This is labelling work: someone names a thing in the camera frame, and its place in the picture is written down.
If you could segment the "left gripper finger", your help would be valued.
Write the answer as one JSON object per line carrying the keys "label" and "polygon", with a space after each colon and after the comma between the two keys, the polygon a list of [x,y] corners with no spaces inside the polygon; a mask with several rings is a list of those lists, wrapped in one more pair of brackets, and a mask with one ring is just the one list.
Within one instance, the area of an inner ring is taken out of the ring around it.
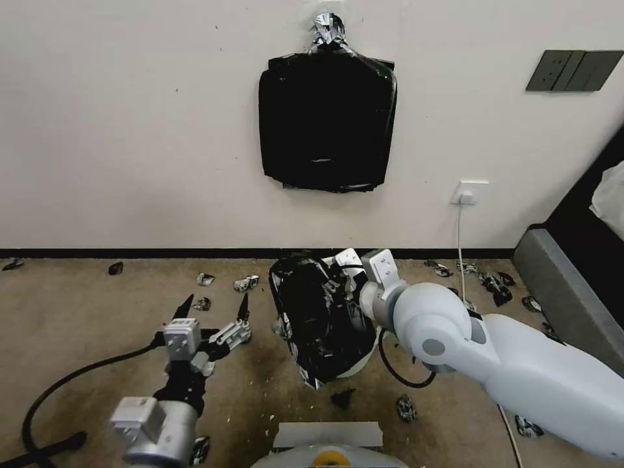
{"label": "left gripper finger", "polygon": [[170,325],[175,320],[186,320],[189,317],[189,312],[193,303],[194,294],[190,294],[188,298],[177,307],[173,317],[165,324],[165,326]]}
{"label": "left gripper finger", "polygon": [[246,292],[234,322],[230,322],[220,330],[201,329],[198,350],[190,361],[191,371],[211,376],[217,361],[227,357],[237,346],[248,343],[252,337],[249,315]]}

